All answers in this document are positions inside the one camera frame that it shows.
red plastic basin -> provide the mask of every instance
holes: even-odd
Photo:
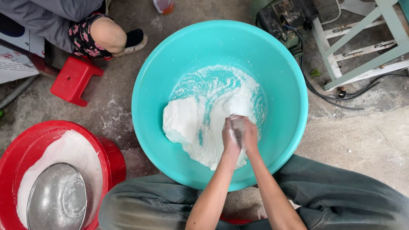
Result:
[[[25,230],[17,216],[17,193],[24,173],[37,162],[45,149],[67,130],[84,136],[94,147],[102,167],[102,198],[116,184],[125,180],[125,160],[110,139],[94,136],[84,127],[67,121],[47,121],[22,132],[0,159],[0,230]],[[98,212],[85,230],[98,227]]]

person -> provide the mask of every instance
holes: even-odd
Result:
[[[219,220],[240,147],[231,124],[224,151],[203,191],[163,174],[126,180],[103,198],[104,230],[386,230],[407,229],[409,198],[368,176],[293,155],[273,176],[257,147],[257,127],[247,118],[242,142],[256,177],[267,219],[243,225]],[[294,210],[288,199],[301,207]]]
[[[141,29],[125,33],[108,17],[110,0],[0,0],[0,13],[79,56],[120,57],[146,46]]]

gray jacket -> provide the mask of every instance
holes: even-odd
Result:
[[[57,47],[72,53],[70,22],[79,22],[103,0],[0,0],[0,12]]]

red plastic stool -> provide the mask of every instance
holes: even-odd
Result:
[[[81,107],[88,102],[81,95],[92,75],[102,77],[103,70],[91,63],[69,57],[51,86],[51,93]]]

floral pants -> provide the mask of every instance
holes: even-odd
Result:
[[[78,56],[92,56],[110,58],[112,54],[98,45],[91,37],[91,24],[98,18],[107,17],[105,14],[94,13],[76,23],[72,22],[68,34],[75,44],[74,54]]]

